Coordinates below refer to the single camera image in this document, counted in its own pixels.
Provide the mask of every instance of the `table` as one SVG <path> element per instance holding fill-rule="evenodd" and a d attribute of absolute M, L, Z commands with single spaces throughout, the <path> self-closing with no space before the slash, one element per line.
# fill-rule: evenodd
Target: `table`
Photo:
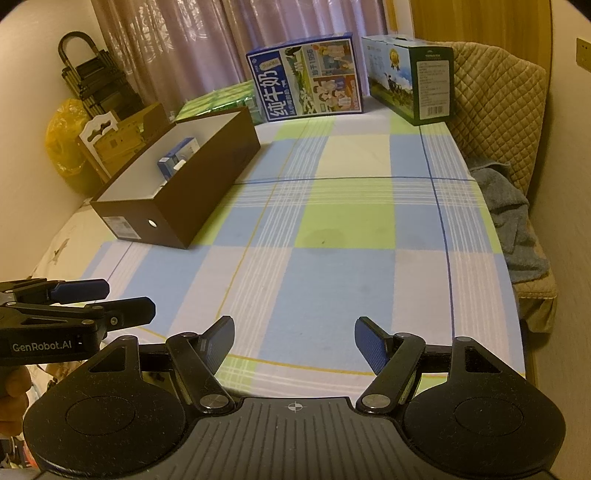
<path fill-rule="evenodd" d="M 143 342 L 231 315 L 217 376 L 246 393 L 355 400 L 373 378 L 359 316 L 427 343 L 474 337 L 523 373 L 501 247 L 447 127 L 366 110 L 259 125 L 260 153 L 189 250 L 107 242 L 83 277 L 108 279 L 110 299 L 155 301 L 130 332 Z"/>

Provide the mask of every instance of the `ribbed black surface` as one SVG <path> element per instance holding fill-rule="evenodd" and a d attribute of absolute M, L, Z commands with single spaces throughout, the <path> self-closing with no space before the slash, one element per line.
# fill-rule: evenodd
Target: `ribbed black surface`
<path fill-rule="evenodd" d="M 173 455 L 127 478 L 458 480 L 417 457 L 389 420 L 355 413 L 345 398 L 247 398 L 230 415 L 199 421 Z"/>

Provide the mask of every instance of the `yellow plastic bag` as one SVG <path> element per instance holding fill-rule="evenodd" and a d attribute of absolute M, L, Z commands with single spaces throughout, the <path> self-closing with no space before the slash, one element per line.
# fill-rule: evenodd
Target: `yellow plastic bag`
<path fill-rule="evenodd" d="M 89 120 L 82 101 L 66 100 L 49 122 L 45 148 L 57 172 L 74 191 L 94 196 L 100 190 L 102 181 L 76 144 L 76 137 Z"/>

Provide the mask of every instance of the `beige fabric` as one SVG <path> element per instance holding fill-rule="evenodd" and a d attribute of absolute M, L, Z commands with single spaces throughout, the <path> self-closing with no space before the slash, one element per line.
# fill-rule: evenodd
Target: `beige fabric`
<path fill-rule="evenodd" d="M 471 42 L 444 45 L 454 51 L 456 94 L 455 115 L 447 126 L 462 155 L 508 164 L 509 179 L 527 193 L 544 119 L 545 70 L 499 47 Z M 539 242 L 535 250 L 544 256 Z M 532 332 L 549 332 L 558 295 L 552 271 L 513 287 L 519 318 Z"/>

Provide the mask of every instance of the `screw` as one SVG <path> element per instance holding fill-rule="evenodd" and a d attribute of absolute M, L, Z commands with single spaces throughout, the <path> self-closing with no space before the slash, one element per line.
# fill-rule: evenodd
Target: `screw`
<path fill-rule="evenodd" d="M 199 403 L 209 410 L 217 410 L 225 407 L 230 401 L 224 395 L 213 393 L 211 395 L 205 395 L 201 397 Z"/>
<path fill-rule="evenodd" d="M 377 408 L 385 408 L 390 405 L 390 399 L 386 395 L 381 395 L 379 393 L 374 393 L 371 395 L 366 395 L 361 400 L 361 403 L 365 405 L 367 408 L 377 409 Z"/>

